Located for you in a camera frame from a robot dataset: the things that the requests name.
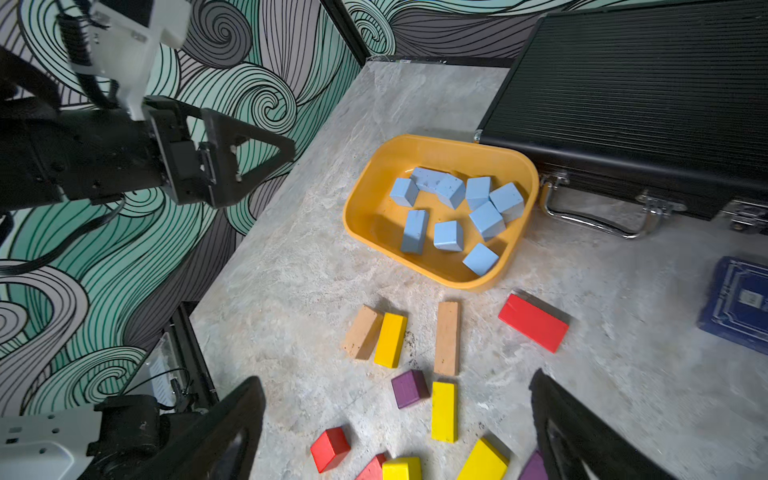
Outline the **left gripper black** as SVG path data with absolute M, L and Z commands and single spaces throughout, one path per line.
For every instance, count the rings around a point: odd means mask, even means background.
M 230 207 L 294 160 L 295 142 L 211 109 L 164 96 L 144 99 L 148 172 L 141 189 L 161 188 L 179 205 Z M 200 153 L 187 118 L 201 119 Z

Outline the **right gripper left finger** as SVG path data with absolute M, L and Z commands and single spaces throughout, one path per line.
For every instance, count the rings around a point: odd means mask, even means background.
M 130 479 L 248 479 L 262 433 L 266 397 L 257 376 L 202 415 Z

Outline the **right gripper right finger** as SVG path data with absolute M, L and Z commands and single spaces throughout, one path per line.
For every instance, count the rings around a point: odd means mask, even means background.
M 538 451 L 549 479 L 671 479 L 553 378 L 529 384 Z

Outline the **light blue cube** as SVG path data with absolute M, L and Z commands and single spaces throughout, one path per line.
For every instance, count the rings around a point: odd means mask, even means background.
M 434 247 L 441 251 L 462 252 L 464 233 L 459 221 L 440 222 L 434 226 Z
M 489 194 L 489 200 L 506 223 L 521 218 L 525 211 L 525 199 L 514 183 L 507 183 Z
M 483 243 L 476 244 L 462 263 L 475 275 L 486 275 L 498 262 L 499 256 Z
M 390 191 L 390 199 L 397 205 L 413 208 L 420 193 L 416 183 L 410 178 L 397 178 Z
M 458 209 L 464 201 L 465 191 L 464 181 L 449 174 L 444 175 L 435 187 L 438 200 L 453 210 Z
M 488 176 L 469 178 L 466 182 L 465 200 L 471 211 L 489 201 L 492 179 Z

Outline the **light blue block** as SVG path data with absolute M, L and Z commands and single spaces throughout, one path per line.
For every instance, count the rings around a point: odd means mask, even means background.
M 414 168 L 410 175 L 420 191 L 431 194 L 437 192 L 438 184 L 446 177 L 450 177 L 450 174 L 421 167 Z
M 469 218 L 484 241 L 492 240 L 506 229 L 503 216 L 491 201 L 471 212 Z
M 414 255 L 423 253 L 428 222 L 428 211 L 411 210 L 408 212 L 400 246 L 401 252 Z

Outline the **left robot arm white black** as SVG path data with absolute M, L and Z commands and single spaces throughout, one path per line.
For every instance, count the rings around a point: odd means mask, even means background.
M 39 269 L 108 224 L 128 193 L 159 187 L 177 204 L 232 206 L 295 156 L 294 142 L 207 108 L 146 92 L 161 45 L 181 48 L 186 1 L 81 1 L 57 15 L 88 110 L 66 110 L 54 81 L 1 53 L 1 231 L 12 213 L 86 199 L 111 211 L 48 253 L 4 263 L 5 276 Z

